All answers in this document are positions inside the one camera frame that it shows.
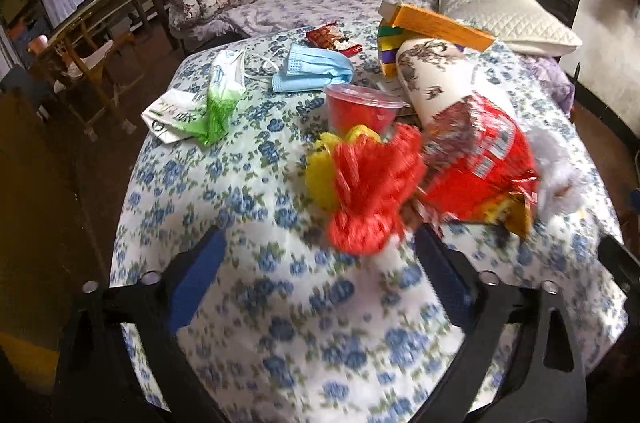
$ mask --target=surgical mask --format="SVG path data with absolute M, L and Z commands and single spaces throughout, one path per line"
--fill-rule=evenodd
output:
M 304 92 L 327 84 L 348 84 L 353 79 L 353 64 L 338 51 L 291 46 L 284 66 L 273 76 L 275 92 Z

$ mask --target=blue gripper pad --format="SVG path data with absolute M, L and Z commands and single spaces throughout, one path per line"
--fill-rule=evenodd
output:
M 463 253 L 449 249 L 430 225 L 416 230 L 415 254 L 449 322 L 468 332 L 476 319 L 476 270 Z
M 172 292 L 168 302 L 167 329 L 175 335 L 178 329 L 188 326 L 193 315 L 198 310 L 200 302 L 216 278 L 216 273 L 225 259 L 226 241 L 222 229 L 210 228 L 195 248 L 180 254 L 174 260 L 184 257 L 182 262 L 176 262 L 177 275 L 181 275 L 178 282 L 171 285 Z

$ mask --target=white plastic bag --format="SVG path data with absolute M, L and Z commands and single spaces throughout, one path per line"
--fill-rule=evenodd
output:
M 149 128 L 149 132 L 158 137 L 163 143 L 173 143 L 185 138 L 190 138 L 191 134 L 174 129 L 167 125 L 168 121 L 161 121 L 164 118 L 171 118 L 180 112 L 193 111 L 197 108 L 203 109 L 206 101 L 202 96 L 195 93 L 169 89 L 164 95 L 157 98 L 148 108 L 142 111 L 142 120 Z
M 548 223 L 555 215 L 566 215 L 582 208 L 587 180 L 572 166 L 569 152 L 553 132 L 533 127 L 527 141 L 538 165 L 538 218 Z

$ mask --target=floor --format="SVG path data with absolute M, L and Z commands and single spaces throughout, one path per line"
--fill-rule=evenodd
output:
M 98 140 L 91 142 L 64 107 L 49 106 L 52 114 L 47 129 L 60 148 L 61 156 L 67 158 L 75 170 L 79 198 L 88 218 L 87 227 L 105 273 L 111 265 L 114 234 L 130 172 L 146 136 L 140 113 L 164 92 L 184 57 L 181 50 L 171 51 L 158 26 L 152 38 L 138 49 L 147 64 L 146 76 L 122 99 L 127 117 L 137 126 L 133 134 L 127 135 L 110 116 L 105 116 L 95 126 Z M 122 58 L 114 57 L 109 70 L 121 82 L 130 81 L 139 72 L 131 52 L 125 52 Z M 89 109 L 96 104 L 87 100 L 91 91 L 85 91 L 80 90 L 78 100 L 85 102 L 81 105 Z M 633 158 L 625 145 L 579 104 L 575 110 L 575 125 L 604 179 L 616 213 L 624 221 L 625 242 L 638 254 L 638 217 L 631 212 L 626 200 L 628 191 L 638 186 Z

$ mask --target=snack wrapper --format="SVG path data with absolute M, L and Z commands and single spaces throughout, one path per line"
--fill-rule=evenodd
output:
M 472 93 L 424 126 L 428 172 L 417 188 L 428 220 L 503 223 L 526 238 L 538 172 L 527 139 L 489 99 Z
M 353 57 L 362 51 L 362 45 L 351 41 L 337 26 L 331 22 L 306 32 L 308 41 L 317 48 L 338 51 L 345 57 Z

